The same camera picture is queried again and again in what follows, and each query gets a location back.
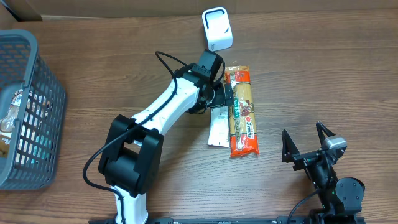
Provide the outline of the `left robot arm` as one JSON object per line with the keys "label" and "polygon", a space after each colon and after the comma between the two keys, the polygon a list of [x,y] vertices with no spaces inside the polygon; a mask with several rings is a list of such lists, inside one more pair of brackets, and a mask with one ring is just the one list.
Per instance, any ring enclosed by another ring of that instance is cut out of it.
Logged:
{"label": "left robot arm", "polygon": [[225,68],[220,55],[205,50],[197,63],[183,63],[172,72],[170,85],[146,109],[113,120],[98,164],[116,199],[111,223],[148,221],[146,193],[159,172],[165,134],[184,113],[232,103],[232,92],[217,75]]}

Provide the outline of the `orange spaghetti packet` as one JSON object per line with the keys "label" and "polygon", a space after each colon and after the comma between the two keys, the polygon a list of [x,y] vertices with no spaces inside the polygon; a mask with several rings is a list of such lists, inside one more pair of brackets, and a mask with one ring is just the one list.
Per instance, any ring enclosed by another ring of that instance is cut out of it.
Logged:
{"label": "orange spaghetti packet", "polygon": [[251,76],[247,65],[226,68],[224,80],[231,85],[233,104],[229,106],[231,157],[259,155]]}

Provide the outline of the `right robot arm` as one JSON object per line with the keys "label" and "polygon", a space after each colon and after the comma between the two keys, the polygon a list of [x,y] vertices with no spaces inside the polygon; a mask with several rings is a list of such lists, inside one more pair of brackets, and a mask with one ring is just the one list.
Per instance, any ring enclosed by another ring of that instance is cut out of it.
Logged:
{"label": "right robot arm", "polygon": [[[330,131],[322,122],[316,123],[320,147],[300,153],[289,133],[282,131],[282,162],[294,171],[304,170],[315,191],[299,201],[286,218],[287,223],[364,223],[357,214],[362,211],[365,185],[354,177],[337,178],[333,165],[346,151],[344,137]],[[296,217],[296,210],[317,195],[322,208],[313,209],[306,217]]]}

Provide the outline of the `beige brown bread bag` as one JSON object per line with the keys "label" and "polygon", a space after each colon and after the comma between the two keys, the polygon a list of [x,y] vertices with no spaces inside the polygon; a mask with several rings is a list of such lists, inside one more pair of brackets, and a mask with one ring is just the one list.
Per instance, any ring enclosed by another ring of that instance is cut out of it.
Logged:
{"label": "beige brown bread bag", "polygon": [[15,128],[14,120],[18,117],[22,95],[23,89],[13,93],[7,114],[1,117],[1,157],[8,155],[12,132]]}

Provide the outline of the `white tube gold cap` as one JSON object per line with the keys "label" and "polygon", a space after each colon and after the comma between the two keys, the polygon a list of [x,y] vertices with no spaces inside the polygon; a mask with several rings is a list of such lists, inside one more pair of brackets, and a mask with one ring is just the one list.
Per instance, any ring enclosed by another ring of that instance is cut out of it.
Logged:
{"label": "white tube gold cap", "polygon": [[209,146],[229,147],[228,107],[211,109]]}

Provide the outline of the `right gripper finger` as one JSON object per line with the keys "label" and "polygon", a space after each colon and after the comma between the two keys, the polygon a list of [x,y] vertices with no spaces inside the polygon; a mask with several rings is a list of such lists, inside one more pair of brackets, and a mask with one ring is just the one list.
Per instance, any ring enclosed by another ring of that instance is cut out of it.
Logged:
{"label": "right gripper finger", "polygon": [[288,132],[284,129],[282,131],[282,162],[293,162],[295,157],[299,155],[299,150],[297,149]]}
{"label": "right gripper finger", "polygon": [[330,131],[321,121],[318,121],[316,123],[316,129],[317,129],[318,138],[320,140],[321,145],[324,145],[325,139],[327,137],[331,137],[331,136],[335,135],[335,133]]}

